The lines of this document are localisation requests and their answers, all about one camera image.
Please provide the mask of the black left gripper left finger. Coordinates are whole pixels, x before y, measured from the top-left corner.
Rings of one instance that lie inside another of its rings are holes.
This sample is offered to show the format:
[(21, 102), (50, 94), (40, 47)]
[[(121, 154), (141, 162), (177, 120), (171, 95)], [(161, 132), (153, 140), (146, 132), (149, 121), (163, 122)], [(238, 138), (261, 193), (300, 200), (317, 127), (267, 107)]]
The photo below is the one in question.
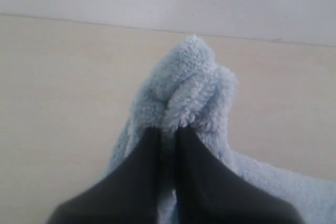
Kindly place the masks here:
[(161, 132), (147, 128), (106, 178), (60, 204), (48, 224), (157, 223)]

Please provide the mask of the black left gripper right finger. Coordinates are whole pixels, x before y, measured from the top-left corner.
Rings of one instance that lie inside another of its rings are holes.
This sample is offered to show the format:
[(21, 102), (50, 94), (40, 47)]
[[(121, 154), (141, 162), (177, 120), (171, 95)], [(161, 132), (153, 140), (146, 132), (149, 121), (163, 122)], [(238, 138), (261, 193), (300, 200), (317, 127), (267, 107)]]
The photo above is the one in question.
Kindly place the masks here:
[(179, 223), (303, 223), (298, 211), (244, 181), (201, 142), (191, 127), (176, 132)]

